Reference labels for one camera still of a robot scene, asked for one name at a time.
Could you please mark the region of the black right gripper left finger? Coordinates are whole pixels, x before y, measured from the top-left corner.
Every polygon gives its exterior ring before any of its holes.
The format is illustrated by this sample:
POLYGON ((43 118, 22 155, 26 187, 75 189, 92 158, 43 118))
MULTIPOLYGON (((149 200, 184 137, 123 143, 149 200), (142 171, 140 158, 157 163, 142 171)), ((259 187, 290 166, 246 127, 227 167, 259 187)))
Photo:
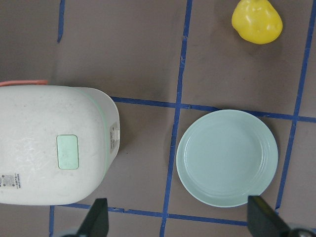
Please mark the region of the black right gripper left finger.
POLYGON ((77 237, 106 237, 109 232, 108 202, 106 198, 97 198, 91 206, 77 237))

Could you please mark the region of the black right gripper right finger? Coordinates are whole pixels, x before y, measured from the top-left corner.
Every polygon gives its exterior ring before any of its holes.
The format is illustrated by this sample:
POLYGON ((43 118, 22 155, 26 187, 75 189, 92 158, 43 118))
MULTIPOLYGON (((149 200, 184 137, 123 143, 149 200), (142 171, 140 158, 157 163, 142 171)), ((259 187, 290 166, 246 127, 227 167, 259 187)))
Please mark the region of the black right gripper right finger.
POLYGON ((260 196, 249 196, 247 227, 253 237, 287 237, 290 227, 260 196))

